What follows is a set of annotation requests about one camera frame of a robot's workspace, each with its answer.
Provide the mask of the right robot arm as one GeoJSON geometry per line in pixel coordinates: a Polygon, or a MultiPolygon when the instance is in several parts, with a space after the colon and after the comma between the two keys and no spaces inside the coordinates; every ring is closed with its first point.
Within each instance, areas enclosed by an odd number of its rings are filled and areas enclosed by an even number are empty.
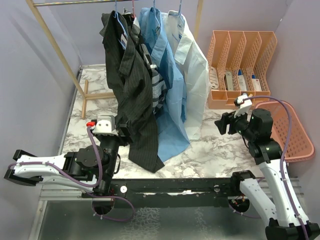
{"type": "Polygon", "coordinates": [[[265,225],[269,240],[314,240],[320,235],[317,223],[310,222],[290,181],[282,148],[272,137],[273,119],[263,108],[238,115],[225,112],[214,123],[219,133],[240,134],[268,184],[271,196],[261,189],[250,171],[234,172],[229,189],[236,195],[244,194],[265,225]]]}

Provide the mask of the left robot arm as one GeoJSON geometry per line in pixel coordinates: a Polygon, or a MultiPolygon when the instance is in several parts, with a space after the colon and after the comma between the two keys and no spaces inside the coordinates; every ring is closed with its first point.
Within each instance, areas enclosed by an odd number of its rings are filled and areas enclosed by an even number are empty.
{"type": "Polygon", "coordinates": [[[61,185],[106,197],[112,193],[113,176],[120,169],[121,146],[132,142],[128,124],[115,127],[108,120],[87,122],[91,144],[78,151],[37,157],[24,150],[14,153],[4,179],[22,186],[61,185]]]}

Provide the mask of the blue wire hanger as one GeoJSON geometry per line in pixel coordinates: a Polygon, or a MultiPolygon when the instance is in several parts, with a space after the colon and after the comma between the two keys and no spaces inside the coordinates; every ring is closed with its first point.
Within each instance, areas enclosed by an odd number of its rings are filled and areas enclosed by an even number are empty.
{"type": "Polygon", "coordinates": [[[181,13],[181,11],[182,11],[182,2],[183,2],[182,0],[179,1],[178,11],[170,10],[168,12],[168,15],[181,17],[181,15],[182,15],[182,13],[181,13]]]}

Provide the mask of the white shirt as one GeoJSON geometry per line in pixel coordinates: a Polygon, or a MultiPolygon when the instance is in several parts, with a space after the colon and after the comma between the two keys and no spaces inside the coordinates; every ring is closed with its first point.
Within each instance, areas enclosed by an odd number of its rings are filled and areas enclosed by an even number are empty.
{"type": "Polygon", "coordinates": [[[197,140],[211,87],[209,64],[183,14],[170,10],[162,12],[161,18],[175,63],[186,85],[185,130],[190,140],[197,140]]]}

